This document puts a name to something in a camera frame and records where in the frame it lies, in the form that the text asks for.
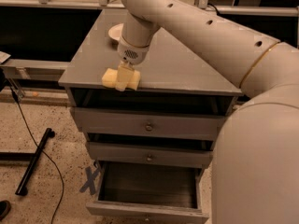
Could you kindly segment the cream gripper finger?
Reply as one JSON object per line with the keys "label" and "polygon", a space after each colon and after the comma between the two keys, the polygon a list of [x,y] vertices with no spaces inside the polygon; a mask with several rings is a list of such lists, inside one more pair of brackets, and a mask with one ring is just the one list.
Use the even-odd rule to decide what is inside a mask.
{"label": "cream gripper finger", "polygon": [[116,85],[115,88],[117,91],[124,91],[134,75],[135,69],[131,66],[130,63],[122,63],[118,67]]}

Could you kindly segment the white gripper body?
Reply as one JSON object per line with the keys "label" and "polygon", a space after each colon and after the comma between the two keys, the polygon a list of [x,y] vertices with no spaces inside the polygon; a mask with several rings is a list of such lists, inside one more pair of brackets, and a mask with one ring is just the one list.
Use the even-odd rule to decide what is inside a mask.
{"label": "white gripper body", "polygon": [[148,38],[143,40],[141,44],[137,44],[135,41],[129,42],[121,36],[117,52],[123,62],[138,65],[145,60],[149,49],[150,40]]}

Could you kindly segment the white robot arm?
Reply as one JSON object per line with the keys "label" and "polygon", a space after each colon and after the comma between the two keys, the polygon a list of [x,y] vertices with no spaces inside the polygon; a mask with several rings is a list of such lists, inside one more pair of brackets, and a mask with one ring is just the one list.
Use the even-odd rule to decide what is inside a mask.
{"label": "white robot arm", "polygon": [[121,0],[123,44],[158,25],[249,101],[223,124],[212,162],[213,224],[299,224],[299,51],[179,0]]}

